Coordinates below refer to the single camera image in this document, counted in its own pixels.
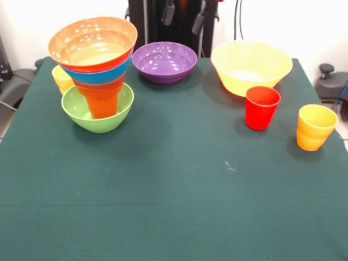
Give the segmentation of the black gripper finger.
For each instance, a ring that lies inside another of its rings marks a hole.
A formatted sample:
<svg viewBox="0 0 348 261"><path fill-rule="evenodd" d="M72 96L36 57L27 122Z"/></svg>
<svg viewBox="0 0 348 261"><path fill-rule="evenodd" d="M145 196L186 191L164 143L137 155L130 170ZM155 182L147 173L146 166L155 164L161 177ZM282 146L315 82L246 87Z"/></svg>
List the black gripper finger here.
<svg viewBox="0 0 348 261"><path fill-rule="evenodd" d="M170 26L173 20L174 13L175 13L174 0L167 0L164 6L161 22L165 26Z"/></svg>
<svg viewBox="0 0 348 261"><path fill-rule="evenodd" d="M192 33L193 34L199 34L201 32L201 29L204 24L204 19L205 19L205 9L206 9L206 2L201 1L201 9L200 12L197 14L194 24L192 26Z"/></svg>

